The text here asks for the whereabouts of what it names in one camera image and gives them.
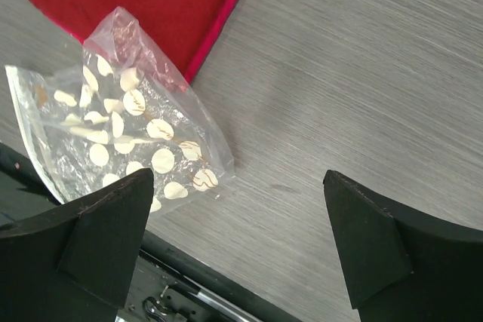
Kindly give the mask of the clear polka dot zip bag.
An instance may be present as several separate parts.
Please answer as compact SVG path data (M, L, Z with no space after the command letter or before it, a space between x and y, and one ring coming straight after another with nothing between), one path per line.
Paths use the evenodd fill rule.
M161 215L235 175L221 129L124 8L85 40L81 65L5 71L27 155L61 203L149 168L151 210Z

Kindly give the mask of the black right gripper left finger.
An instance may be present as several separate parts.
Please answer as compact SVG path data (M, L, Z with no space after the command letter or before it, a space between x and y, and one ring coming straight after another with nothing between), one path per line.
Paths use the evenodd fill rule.
M114 321L153 199L151 170L1 227L3 321Z

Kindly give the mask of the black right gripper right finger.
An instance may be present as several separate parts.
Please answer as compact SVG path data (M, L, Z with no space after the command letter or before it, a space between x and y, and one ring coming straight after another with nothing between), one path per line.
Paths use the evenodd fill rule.
M325 202L349 300L362 321L480 321L482 232L328 170Z

